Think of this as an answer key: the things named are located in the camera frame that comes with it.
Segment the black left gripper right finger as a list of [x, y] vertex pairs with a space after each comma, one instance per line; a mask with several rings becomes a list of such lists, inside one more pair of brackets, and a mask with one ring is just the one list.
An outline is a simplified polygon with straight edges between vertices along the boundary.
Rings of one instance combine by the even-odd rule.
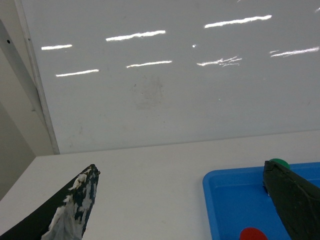
[[320, 238], [320, 188], [278, 162], [267, 160], [263, 185], [292, 240]]

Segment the worn black left gripper left finger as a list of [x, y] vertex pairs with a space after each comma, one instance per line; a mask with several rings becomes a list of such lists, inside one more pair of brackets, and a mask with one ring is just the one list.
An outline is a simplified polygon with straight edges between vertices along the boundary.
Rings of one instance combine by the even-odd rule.
[[95, 204], [100, 171], [91, 164], [30, 215], [3, 233], [2, 240], [81, 240]]

